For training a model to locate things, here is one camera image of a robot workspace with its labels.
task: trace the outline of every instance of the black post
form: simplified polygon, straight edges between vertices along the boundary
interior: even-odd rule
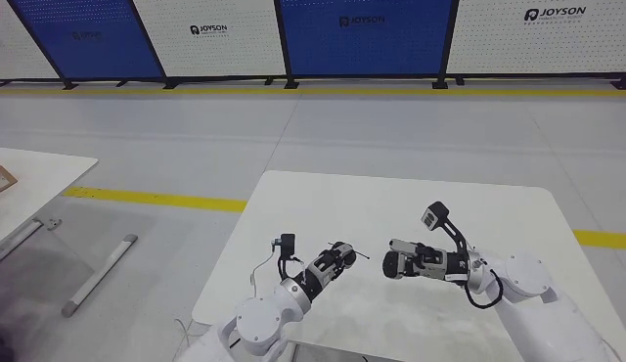
[[[13,9],[13,12],[16,14],[16,16],[18,16],[18,19],[20,19],[20,22],[22,23],[23,27],[26,29],[26,31],[28,32],[32,40],[35,42],[35,44],[37,44],[37,47],[39,47],[39,49],[43,53],[43,56],[46,57],[46,60],[48,61],[50,66],[52,66],[52,69],[59,76],[59,79],[65,86],[63,90],[71,90],[74,87],[78,86],[75,83],[71,83],[71,81],[67,80],[67,78],[64,77],[59,67],[57,67],[57,65],[55,64],[55,61],[52,59],[52,57],[50,56],[46,48],[43,46],[43,43],[39,40],[39,37],[37,37],[37,34],[35,33],[34,29],[30,27],[30,25],[28,24],[28,21],[22,15],[22,12],[18,8],[18,5],[16,4],[16,2],[14,0],[7,0],[7,2],[9,3],[9,6],[11,6],[11,9]]]
[[[285,89],[297,89],[297,85],[299,85],[299,83],[295,82],[293,74],[291,73],[290,49],[287,45],[287,35],[285,33],[285,22],[283,21],[283,8],[281,7],[281,0],[274,0],[274,10],[276,11],[278,32],[281,36],[281,48],[283,49],[283,60],[285,61],[285,73],[287,74],[287,84],[285,85]]]
[[[167,74],[165,73],[165,69],[163,69],[163,65],[160,63],[160,59],[158,58],[157,50],[155,50],[153,41],[150,39],[150,36],[148,35],[148,31],[146,30],[146,27],[144,26],[144,22],[141,21],[141,17],[139,16],[139,12],[137,11],[135,2],[133,0],[128,0],[128,4],[130,5],[130,10],[132,10],[133,15],[135,16],[135,20],[137,21],[137,24],[139,25],[139,28],[141,29],[141,32],[144,35],[144,38],[146,39],[146,43],[148,43],[148,48],[150,49],[150,52],[153,55],[153,59],[156,62],[156,66],[158,67],[158,71],[160,72],[161,80],[165,84],[165,87],[163,87],[163,89],[175,88],[178,85],[178,83],[176,83],[175,81],[167,77]]]
[[[454,36],[454,26],[457,23],[457,13],[459,12],[459,3],[461,0],[452,0],[450,3],[450,15],[448,16],[448,27],[446,29],[446,39],[443,44],[443,57],[441,58],[441,66],[439,67],[439,75],[437,81],[432,82],[433,89],[447,89],[446,71],[448,70],[448,60],[450,59],[450,50],[452,49],[452,37]]]
[[[626,72],[622,73],[622,77],[617,81],[612,81],[611,85],[617,90],[626,90]]]

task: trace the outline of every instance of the yellow stripe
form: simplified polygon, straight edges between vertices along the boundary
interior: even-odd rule
[[[104,190],[100,188],[88,187],[72,187],[64,193],[64,196],[71,198],[95,199],[99,201],[171,205],[176,207],[230,212],[243,212],[247,204],[247,201],[237,201],[232,199],[187,197],[181,195]],[[591,230],[574,230],[573,232],[581,246],[626,249],[626,233],[606,233]]]
[[[581,246],[626,249],[626,234],[574,230],[574,236]]]
[[[72,187],[64,193],[64,196],[73,198],[96,199],[99,201],[172,205],[177,207],[210,209],[214,211],[243,212],[244,208],[246,208],[246,201],[236,201],[232,199],[185,197],[180,195],[103,190],[99,188],[87,187]]]
[[[620,90],[550,90],[550,89],[467,89],[455,88],[448,90],[412,89],[412,88],[315,88],[301,86],[297,89],[283,89],[282,87],[250,87],[250,88],[188,88],[180,86],[171,90],[163,89],[133,89],[133,88],[87,88],[80,86],[73,90],[61,89],[25,89],[3,88],[0,94],[7,95],[357,95],[357,96],[533,96],[533,97],[626,97],[626,92]]]

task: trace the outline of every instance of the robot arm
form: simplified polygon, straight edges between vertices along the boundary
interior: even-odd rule
[[[279,268],[281,261],[284,262],[291,255],[292,252],[281,255]],[[322,251],[295,277],[289,278],[284,270],[279,271],[281,278],[285,279],[272,295],[251,298],[240,304],[230,320],[211,326],[179,361],[234,362],[228,341],[235,329],[249,354],[259,356],[262,362],[276,361],[287,347],[283,326],[301,321],[311,309],[313,299],[355,261],[356,252],[352,246],[337,242],[330,249]]]
[[[527,362],[608,362],[603,339],[576,304],[553,282],[541,260],[528,254],[502,260],[468,250],[463,234],[448,219],[441,202],[432,204],[422,222],[429,230],[442,227],[457,251],[391,240],[382,270],[386,277],[437,279],[463,287],[478,308],[494,307],[517,351]],[[472,294],[486,293],[480,305]]]

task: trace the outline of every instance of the pegboard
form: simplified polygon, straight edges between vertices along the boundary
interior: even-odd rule
[[[625,70],[626,0],[460,2],[448,73]]]
[[[273,0],[133,0],[168,76],[281,75]]]
[[[66,78],[160,77],[128,0],[15,0]]]
[[[0,0],[0,79],[58,78],[7,0]]]
[[[452,0],[281,0],[294,75],[437,74]]]

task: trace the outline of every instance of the blue panel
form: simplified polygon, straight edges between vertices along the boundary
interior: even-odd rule
[[[159,77],[127,0],[16,0],[67,78]]]
[[[452,0],[281,0],[294,75],[439,72]]]

